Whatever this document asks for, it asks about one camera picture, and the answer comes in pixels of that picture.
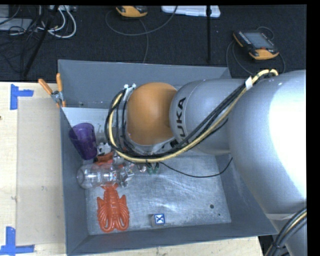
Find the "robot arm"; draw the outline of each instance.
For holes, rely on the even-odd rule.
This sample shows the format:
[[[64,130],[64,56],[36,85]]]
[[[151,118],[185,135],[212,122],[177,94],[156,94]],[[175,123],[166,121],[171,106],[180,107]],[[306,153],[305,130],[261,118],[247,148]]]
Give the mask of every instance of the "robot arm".
[[[260,79],[267,74],[274,76]],[[187,150],[231,154],[279,235],[296,232],[291,239],[277,242],[285,244],[292,256],[306,255],[305,70],[281,75],[274,69],[263,70],[246,82],[201,80],[179,90],[168,84],[141,85],[124,107],[126,122],[119,130],[113,123],[124,95],[125,90],[115,97],[105,129],[121,157],[134,163],[158,163]],[[295,226],[294,222],[286,226],[295,213],[299,213]],[[268,255],[277,251],[273,247]]]

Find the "metal stand leg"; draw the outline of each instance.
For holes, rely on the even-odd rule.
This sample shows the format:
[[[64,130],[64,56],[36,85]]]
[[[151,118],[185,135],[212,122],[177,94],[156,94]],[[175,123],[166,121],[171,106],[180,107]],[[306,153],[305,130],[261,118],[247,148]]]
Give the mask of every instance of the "metal stand leg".
[[[211,5],[206,6],[206,28],[207,28],[207,43],[208,43],[208,59],[207,62],[211,63]]]
[[[55,5],[54,8],[53,8],[53,12],[49,12],[49,17],[48,17],[47,23],[45,24],[44,32],[41,35],[41,38],[40,38],[39,42],[37,43],[37,46],[36,46],[34,52],[32,53],[27,65],[25,67],[24,72],[22,73],[23,79],[25,79],[27,77],[31,66],[35,61],[35,58],[36,58],[36,56],[38,54],[38,51],[39,51],[39,49],[40,49],[40,47],[41,47],[41,45],[42,45],[42,43],[43,43],[43,41],[44,41],[44,39],[45,39],[45,37],[47,35],[48,29],[50,29],[51,23],[52,23],[55,15],[56,15],[56,13],[58,12],[58,7],[59,7],[58,5]]]

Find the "red lobster toy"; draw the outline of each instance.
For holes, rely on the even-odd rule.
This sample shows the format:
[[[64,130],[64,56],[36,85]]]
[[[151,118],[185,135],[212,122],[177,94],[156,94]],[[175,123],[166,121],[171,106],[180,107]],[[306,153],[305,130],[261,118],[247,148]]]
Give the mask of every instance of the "red lobster toy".
[[[102,185],[105,191],[103,200],[97,197],[98,210],[97,218],[99,226],[103,232],[109,233],[114,229],[125,231],[129,227],[129,210],[127,207],[126,196],[119,198],[118,184]]]

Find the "blue tape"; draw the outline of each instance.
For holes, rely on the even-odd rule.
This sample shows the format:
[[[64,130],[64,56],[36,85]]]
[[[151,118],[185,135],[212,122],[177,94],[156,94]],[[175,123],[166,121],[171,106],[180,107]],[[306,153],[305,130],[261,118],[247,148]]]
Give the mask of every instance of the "blue tape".
[[[16,246],[16,230],[7,226],[5,228],[5,245],[1,245],[0,255],[15,256],[16,254],[33,253],[35,245]]]
[[[11,84],[10,110],[18,108],[18,97],[32,97],[33,95],[33,90],[19,90],[18,86]]]

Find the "black carpet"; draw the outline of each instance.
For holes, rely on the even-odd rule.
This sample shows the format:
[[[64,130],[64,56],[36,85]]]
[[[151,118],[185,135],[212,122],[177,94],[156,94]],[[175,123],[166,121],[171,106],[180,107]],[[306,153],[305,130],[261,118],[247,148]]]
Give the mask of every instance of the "black carpet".
[[[22,5],[23,17],[34,17],[36,5]],[[220,17],[210,21],[210,57],[208,62],[207,18],[175,14],[171,20],[147,35],[126,36],[154,30],[163,25],[171,13],[160,6],[148,6],[147,16],[140,20],[123,20],[114,6],[79,5],[72,12],[76,33],[71,38],[59,39],[47,34],[30,64],[43,30],[20,36],[0,32],[0,81],[36,82],[43,78],[48,83],[56,81],[59,59],[130,62],[146,64],[229,67],[233,78],[246,78],[261,69],[275,68],[279,73],[306,69],[307,5],[219,5]],[[42,20],[49,16],[44,12]],[[59,13],[52,24],[62,22]],[[67,19],[70,34],[73,25]],[[271,60],[253,60],[243,48],[232,45],[235,30],[256,30],[269,38],[280,51]]]

